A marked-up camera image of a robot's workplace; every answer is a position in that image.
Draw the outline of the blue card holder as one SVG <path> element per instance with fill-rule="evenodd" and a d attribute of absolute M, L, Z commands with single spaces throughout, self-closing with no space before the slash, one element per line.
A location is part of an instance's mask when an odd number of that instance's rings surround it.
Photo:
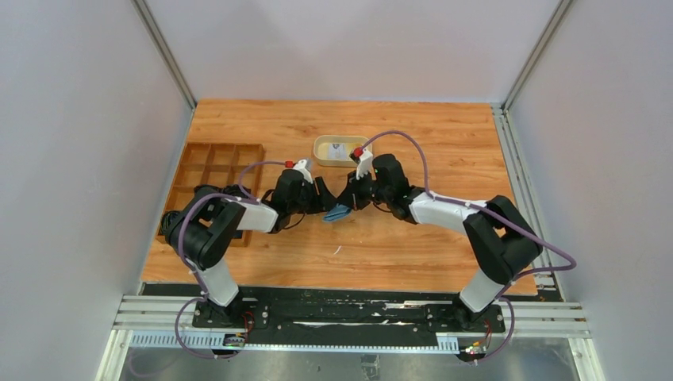
<path fill-rule="evenodd" d="M 335 222 L 347 217 L 352 212 L 352 209 L 348 206 L 336 204 L 329 212 L 327 212 L 323 217 L 323 222 Z"/>

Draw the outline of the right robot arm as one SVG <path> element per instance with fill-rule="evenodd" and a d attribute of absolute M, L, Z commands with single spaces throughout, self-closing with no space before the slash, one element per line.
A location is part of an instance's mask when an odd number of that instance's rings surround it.
<path fill-rule="evenodd" d="M 463 331 L 484 322 L 484 311 L 542 251 L 536 234 L 506 196 L 487 201 L 449 198 L 410 185 L 392 154 L 373 156 L 356 148 L 349 158 L 356 169 L 348 174 L 337 206 L 355 211 L 383 204 L 400 221 L 434 225 L 467 237 L 479 268 L 453 301 L 453 320 Z"/>

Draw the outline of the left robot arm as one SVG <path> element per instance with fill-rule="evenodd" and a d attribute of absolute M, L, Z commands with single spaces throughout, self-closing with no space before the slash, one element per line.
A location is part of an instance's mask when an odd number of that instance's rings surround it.
<path fill-rule="evenodd" d="M 323 178 L 309 181 L 300 171 L 285 169 L 275 187 L 256 200 L 209 184 L 196 187 L 186 207 L 163 214 L 159 235 L 194 273 L 203 298 L 214 305 L 215 321 L 232 328 L 241 322 L 243 306 L 225 253 L 237 235 L 279 233 L 290 228 L 295 214 L 321 214 L 336 203 Z"/>

